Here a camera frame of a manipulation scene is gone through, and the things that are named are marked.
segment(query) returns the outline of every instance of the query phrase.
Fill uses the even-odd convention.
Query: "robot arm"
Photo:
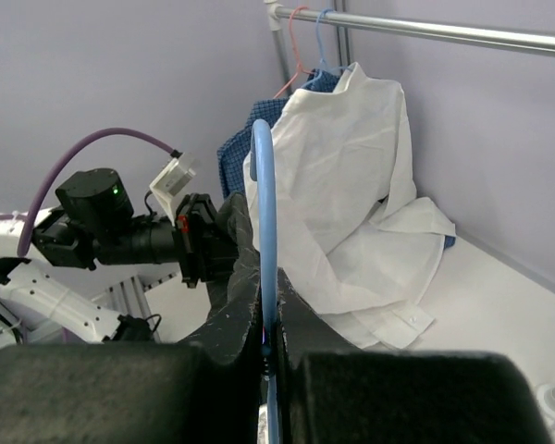
[[[93,304],[50,277],[36,261],[21,262],[8,279],[0,285],[1,299],[32,308],[86,342],[150,339],[147,321]]]
[[[179,263],[183,282],[228,278],[238,256],[216,226],[207,195],[186,195],[173,224],[156,214],[133,217],[116,171],[75,173],[56,192],[61,206],[42,210],[24,259],[16,250],[24,215],[0,215],[0,298],[21,303],[87,342],[148,340],[146,320],[107,310],[56,282],[44,265],[94,270],[103,265]]]

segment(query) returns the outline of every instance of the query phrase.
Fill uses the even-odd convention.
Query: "metal rail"
[[[348,0],[332,0],[333,9],[337,12],[348,12]],[[352,44],[350,43],[350,31],[347,28],[338,26],[335,29],[337,54],[339,66],[347,67],[352,64]]]
[[[279,19],[290,17],[293,9],[278,6],[275,15]],[[316,21],[320,12],[300,11],[294,19]],[[423,21],[399,20],[329,12],[321,23],[353,28],[356,30],[381,31],[452,43],[464,43],[475,46],[493,47],[516,52],[555,56],[555,34],[539,34],[532,31],[492,30],[468,26],[427,23]]]

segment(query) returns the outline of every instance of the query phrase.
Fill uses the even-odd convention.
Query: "white bracket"
[[[281,21],[276,14],[276,10],[282,7],[278,0],[263,0],[263,3],[267,5],[267,16],[269,18],[269,29],[271,31],[281,30]]]
[[[198,162],[189,154],[172,159],[150,184],[152,194],[175,225],[175,211],[184,196],[183,189],[195,176]]]
[[[544,384],[536,389],[536,401],[541,412],[548,419],[549,427],[555,430],[555,399],[553,398],[553,386]]]

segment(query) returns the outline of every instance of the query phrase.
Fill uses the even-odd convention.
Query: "clothes hanger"
[[[320,56],[318,75],[314,79],[308,80],[306,83],[304,83],[304,85],[301,86],[301,88],[308,88],[312,84],[319,81],[323,76],[323,71],[329,72],[335,69],[352,70],[350,67],[333,67],[333,68],[330,67],[328,65],[327,58],[325,56],[325,46],[323,45],[323,39],[321,38],[321,31],[320,31],[321,19],[327,14],[327,12],[334,12],[334,11],[335,9],[331,9],[330,7],[327,7],[323,9],[318,15],[318,17],[316,18],[316,22],[314,25],[314,33],[316,35],[316,42],[318,43],[318,52]]]
[[[267,419],[269,442],[279,443],[278,383],[275,349],[278,322],[278,217],[276,210],[276,168],[271,129],[262,119],[253,123],[251,137],[251,179],[257,182],[259,208],[260,292],[263,313],[261,353],[268,369]]]
[[[294,57],[296,59],[296,72],[294,73],[292,78],[288,80],[288,83],[286,83],[284,87],[277,92],[277,94],[274,96],[274,99],[277,99],[281,94],[283,94],[288,89],[288,87],[296,79],[298,79],[298,76],[300,76],[302,73],[309,74],[309,75],[313,74],[313,71],[309,71],[302,65],[300,52],[298,51],[298,44],[296,43],[296,37],[294,36],[294,29],[292,28],[294,16],[298,14],[300,11],[302,11],[303,9],[308,9],[308,6],[298,6],[296,9],[292,11],[292,13],[290,14],[290,19],[288,20],[288,30],[290,31],[290,39],[292,40],[292,52],[294,53]]]

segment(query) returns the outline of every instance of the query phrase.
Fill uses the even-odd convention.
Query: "cable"
[[[148,190],[146,192],[146,194],[144,194],[144,205],[146,205],[146,208],[148,209],[148,213],[150,214],[150,217],[154,217],[155,216],[155,212],[152,209],[152,206],[150,206],[150,204],[148,203],[148,198],[150,196],[152,196],[152,190]]]
[[[62,341],[65,344],[68,344],[70,342],[70,335],[68,330],[65,327],[62,327]]]
[[[154,324],[154,328],[152,330],[152,334],[156,333],[156,330],[158,329],[158,327],[160,326],[160,323],[163,322],[163,316],[160,315],[159,313],[156,314],[151,314],[150,316],[148,316],[146,319],[144,319],[144,321],[149,321],[152,318],[158,316],[158,320],[156,321],[156,324]]]
[[[18,321],[15,325],[12,325],[12,324],[10,324],[10,322],[9,322],[5,317],[3,317],[2,314],[0,313],[0,322],[2,322],[4,325],[7,326],[7,328],[5,328],[4,331],[10,331],[10,330],[12,330],[12,334],[14,335],[15,341],[17,342],[17,344],[22,344],[22,343],[25,343],[25,342],[26,342],[26,340],[24,340],[24,338],[23,338],[23,335],[22,335],[22,334],[20,333],[20,331],[19,331],[19,327],[22,327],[22,322],[20,321],[20,319],[19,319],[19,321]]]
[[[181,153],[171,148],[164,142],[159,141],[155,137],[149,136],[143,132],[137,131],[135,129],[128,129],[128,128],[107,128],[101,129],[99,131],[94,132],[93,134],[89,134],[84,139],[78,141],[74,146],[72,146],[59,160],[52,166],[52,169],[47,173],[45,179],[43,180],[37,194],[33,198],[31,206],[29,207],[29,213],[27,214],[27,219],[22,228],[22,232],[20,233],[20,239],[18,240],[18,247],[17,247],[17,255],[18,257],[25,257],[29,252],[29,248],[31,247],[31,236],[32,231],[35,225],[35,219],[37,218],[37,214],[41,209],[41,205],[43,204],[43,200],[47,195],[50,187],[54,184],[57,179],[59,173],[64,169],[64,167],[69,163],[72,158],[90,145],[93,142],[98,141],[99,139],[103,139],[103,137],[107,136],[114,136],[114,135],[121,135],[121,136],[130,136],[135,137],[137,139],[141,139],[145,142],[149,142],[154,146],[157,146],[163,151],[166,151],[173,157],[180,157]]]

